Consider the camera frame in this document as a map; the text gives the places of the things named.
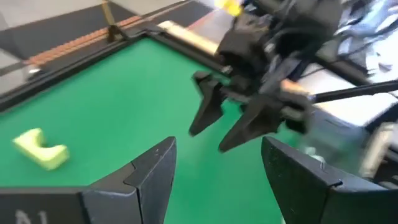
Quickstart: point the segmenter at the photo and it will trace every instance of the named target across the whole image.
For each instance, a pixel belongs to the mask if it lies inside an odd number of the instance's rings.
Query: cable
[[[369,45],[371,45],[371,44],[373,44],[373,42],[367,43],[367,44],[365,44],[364,46],[362,46],[362,47],[360,47],[360,48],[358,48],[358,49],[356,49],[356,50],[353,50],[352,52],[349,52],[349,53],[345,54],[345,56],[350,56],[350,55],[352,55],[352,54],[358,53],[358,52],[364,50],[366,47],[369,47]],[[333,63],[341,62],[341,61],[343,61],[343,60],[344,60],[344,59],[340,58],[340,59],[337,59],[337,60],[334,60],[334,61],[329,62],[329,64],[331,65],[331,64],[333,64]],[[312,74],[314,74],[314,73],[317,73],[317,72],[322,71],[322,70],[325,70],[325,69],[327,69],[327,68],[322,67],[322,68],[315,69],[315,70],[312,71],[312,72],[308,72],[308,73],[302,75],[301,78],[307,77],[307,76],[309,76],[309,75],[312,75]]]

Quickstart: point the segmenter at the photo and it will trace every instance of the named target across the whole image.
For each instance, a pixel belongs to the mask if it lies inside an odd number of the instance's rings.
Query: green felt
[[[237,105],[192,138],[200,104],[191,75],[208,68],[145,39],[1,115],[1,186],[88,185],[167,136],[177,138],[177,169],[165,223],[280,223],[261,161],[260,139],[221,154]],[[12,145],[32,128],[65,144],[70,160],[46,171]],[[294,144],[282,129],[277,138]]]

